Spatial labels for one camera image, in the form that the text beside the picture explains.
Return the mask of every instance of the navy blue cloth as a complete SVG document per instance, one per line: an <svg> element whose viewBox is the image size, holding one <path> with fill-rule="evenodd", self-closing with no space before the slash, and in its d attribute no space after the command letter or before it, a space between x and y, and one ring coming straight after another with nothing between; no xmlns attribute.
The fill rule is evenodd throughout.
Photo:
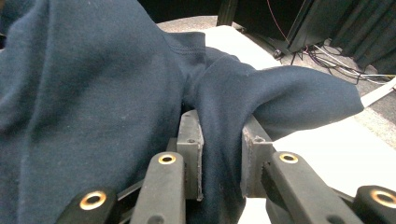
<svg viewBox="0 0 396 224"><path fill-rule="evenodd" d="M135 1L37 0L0 52L0 223L53 223L97 186L121 191L177 136L182 105L205 138L204 200L188 223L236 223L241 130L252 113L276 140L362 110L354 86L315 70L256 71L167 34Z"/></svg>

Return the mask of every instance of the navy sweatshirt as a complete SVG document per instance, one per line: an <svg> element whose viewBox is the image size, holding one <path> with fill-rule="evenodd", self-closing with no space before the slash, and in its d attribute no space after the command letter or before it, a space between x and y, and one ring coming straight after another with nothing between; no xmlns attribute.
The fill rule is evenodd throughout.
<svg viewBox="0 0 396 224"><path fill-rule="evenodd" d="M187 202L188 223L237 222L251 114L276 140L362 110L343 80L257 71L206 48L202 33L163 32L135 0L36 0L0 52L0 223L54 223L84 189L142 179L183 105L205 138L205 197Z"/></svg>

